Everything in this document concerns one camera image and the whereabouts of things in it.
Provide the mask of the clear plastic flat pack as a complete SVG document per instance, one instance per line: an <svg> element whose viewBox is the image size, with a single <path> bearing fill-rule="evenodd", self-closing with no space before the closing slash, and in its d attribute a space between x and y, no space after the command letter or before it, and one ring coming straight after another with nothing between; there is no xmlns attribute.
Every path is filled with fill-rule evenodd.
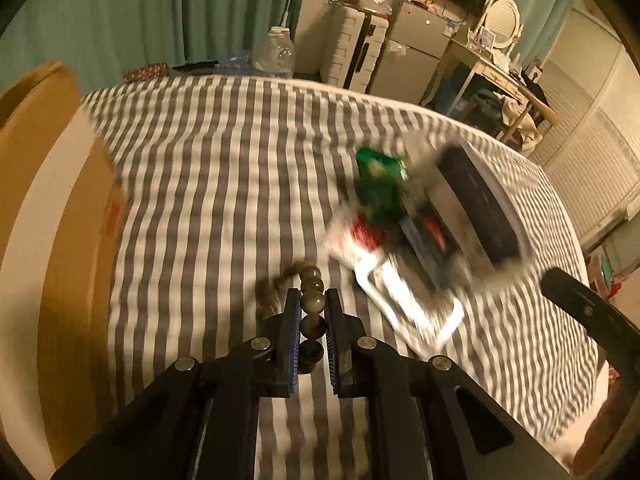
<svg viewBox="0 0 640 480"><path fill-rule="evenodd" d="M462 302L435 290L420 263L402 252L364 256L356 263L355 278L422 360L442 350L464 319Z"/></svg>

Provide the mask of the clear bag with black item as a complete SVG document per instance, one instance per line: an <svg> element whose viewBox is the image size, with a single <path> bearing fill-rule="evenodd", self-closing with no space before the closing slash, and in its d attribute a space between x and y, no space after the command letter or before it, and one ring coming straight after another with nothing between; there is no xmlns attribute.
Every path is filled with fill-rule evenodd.
<svg viewBox="0 0 640 480"><path fill-rule="evenodd" d="M465 141L406 141L400 227L434 289L506 286L532 262L524 222L506 189Z"/></svg>

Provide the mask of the green snack packet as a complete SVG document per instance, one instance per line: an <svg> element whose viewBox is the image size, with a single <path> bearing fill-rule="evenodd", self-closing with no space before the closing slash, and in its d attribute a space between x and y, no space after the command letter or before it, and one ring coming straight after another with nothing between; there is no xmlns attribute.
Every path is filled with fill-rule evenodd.
<svg viewBox="0 0 640 480"><path fill-rule="evenodd" d="M404 162L370 146L356 153L359 179L356 192L368 221L385 226L405 215L402 184L407 171Z"/></svg>

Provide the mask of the wooden chair with clothes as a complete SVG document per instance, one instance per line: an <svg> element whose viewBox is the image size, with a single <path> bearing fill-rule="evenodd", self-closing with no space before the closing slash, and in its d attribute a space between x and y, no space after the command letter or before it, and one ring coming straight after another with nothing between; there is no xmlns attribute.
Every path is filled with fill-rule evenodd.
<svg viewBox="0 0 640 480"><path fill-rule="evenodd" d="M533 154L542 141L540 127L544 122L550 128L560 122L560 115L534 94L522 104L505 93L480 90L472 103L487 124L484 131L523 156Z"/></svg>

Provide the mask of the brown cardboard box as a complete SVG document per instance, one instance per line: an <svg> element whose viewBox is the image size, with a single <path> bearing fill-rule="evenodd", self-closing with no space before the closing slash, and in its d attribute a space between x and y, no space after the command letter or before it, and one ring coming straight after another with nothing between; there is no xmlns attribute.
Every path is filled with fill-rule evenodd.
<svg viewBox="0 0 640 480"><path fill-rule="evenodd" d="M108 302L126 196L74 73L1 96L1 442L53 476L110 420Z"/></svg>

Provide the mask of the white dressing table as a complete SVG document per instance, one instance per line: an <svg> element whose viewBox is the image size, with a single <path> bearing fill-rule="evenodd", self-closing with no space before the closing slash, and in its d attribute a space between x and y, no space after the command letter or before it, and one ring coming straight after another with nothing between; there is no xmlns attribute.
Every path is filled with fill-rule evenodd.
<svg viewBox="0 0 640 480"><path fill-rule="evenodd" d="M523 88L521 81L480 53L459 41L450 40L420 105L457 118L480 89L497 91L525 104Z"/></svg>

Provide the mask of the white oval vanity mirror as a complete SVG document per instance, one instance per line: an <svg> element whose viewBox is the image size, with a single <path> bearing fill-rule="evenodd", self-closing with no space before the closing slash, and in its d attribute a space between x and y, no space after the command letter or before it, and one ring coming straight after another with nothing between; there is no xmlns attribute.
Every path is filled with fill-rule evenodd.
<svg viewBox="0 0 640 480"><path fill-rule="evenodd" d="M487 10L484 29L494 35L495 49L510 47L521 29L521 14L514 0L496 0Z"/></svg>

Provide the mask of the brown patterned pouch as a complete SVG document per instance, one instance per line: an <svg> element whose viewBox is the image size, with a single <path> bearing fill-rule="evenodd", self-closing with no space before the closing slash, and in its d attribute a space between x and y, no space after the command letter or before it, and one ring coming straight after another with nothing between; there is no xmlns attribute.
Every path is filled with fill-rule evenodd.
<svg viewBox="0 0 640 480"><path fill-rule="evenodd" d="M167 77L170 67L166 63L153 63L145 65L135 70L127 70L122 74L125 84L136 84L137 82L149 81Z"/></svg>

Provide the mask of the grey mini fridge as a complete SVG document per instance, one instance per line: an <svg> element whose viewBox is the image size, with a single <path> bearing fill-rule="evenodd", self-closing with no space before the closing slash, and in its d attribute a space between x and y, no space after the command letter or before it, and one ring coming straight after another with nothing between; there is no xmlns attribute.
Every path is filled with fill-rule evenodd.
<svg viewBox="0 0 640 480"><path fill-rule="evenodd" d="M419 104L449 44L450 23L402 0L390 21L369 86L372 96Z"/></svg>

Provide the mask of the large clear water bottle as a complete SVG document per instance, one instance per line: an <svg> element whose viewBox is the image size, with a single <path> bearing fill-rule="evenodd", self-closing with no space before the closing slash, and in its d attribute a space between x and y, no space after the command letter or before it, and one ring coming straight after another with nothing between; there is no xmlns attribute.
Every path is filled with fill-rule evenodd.
<svg viewBox="0 0 640 480"><path fill-rule="evenodd" d="M292 78L295 47L287 27L272 26L252 53L252 65L258 72L274 78Z"/></svg>

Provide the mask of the white suitcase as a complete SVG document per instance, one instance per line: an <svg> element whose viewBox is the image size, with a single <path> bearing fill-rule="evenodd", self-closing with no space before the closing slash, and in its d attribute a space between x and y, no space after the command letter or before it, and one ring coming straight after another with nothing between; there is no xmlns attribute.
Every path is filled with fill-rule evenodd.
<svg viewBox="0 0 640 480"><path fill-rule="evenodd" d="M380 56L388 19L351 6L336 6L323 49L321 80L366 93Z"/></svg>

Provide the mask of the teal curtain left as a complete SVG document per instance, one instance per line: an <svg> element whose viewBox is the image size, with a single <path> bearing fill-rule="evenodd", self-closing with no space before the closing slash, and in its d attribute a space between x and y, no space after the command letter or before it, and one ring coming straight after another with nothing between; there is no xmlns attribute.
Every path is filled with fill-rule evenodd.
<svg viewBox="0 0 640 480"><path fill-rule="evenodd" d="M128 70L218 61L253 50L274 25L294 27L302 0L25 0L1 31L1 84L61 60L81 90Z"/></svg>

